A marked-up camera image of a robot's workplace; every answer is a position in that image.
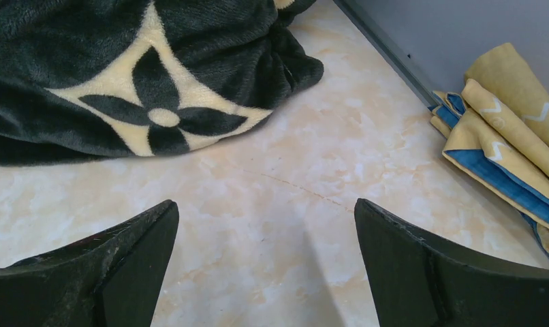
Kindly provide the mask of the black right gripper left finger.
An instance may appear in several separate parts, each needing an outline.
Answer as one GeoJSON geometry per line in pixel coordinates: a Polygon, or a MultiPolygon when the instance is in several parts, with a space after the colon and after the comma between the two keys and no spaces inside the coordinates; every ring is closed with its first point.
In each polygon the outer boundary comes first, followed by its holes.
{"type": "Polygon", "coordinates": [[[0,326],[150,326],[178,232],[171,200],[0,268],[0,326]]]}

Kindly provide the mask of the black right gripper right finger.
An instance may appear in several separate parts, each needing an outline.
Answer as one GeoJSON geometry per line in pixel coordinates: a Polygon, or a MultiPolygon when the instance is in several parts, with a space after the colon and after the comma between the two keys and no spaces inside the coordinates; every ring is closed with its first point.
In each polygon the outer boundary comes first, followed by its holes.
{"type": "Polygon", "coordinates": [[[381,326],[549,326],[549,270],[459,245],[363,198],[354,219],[381,326]]]}

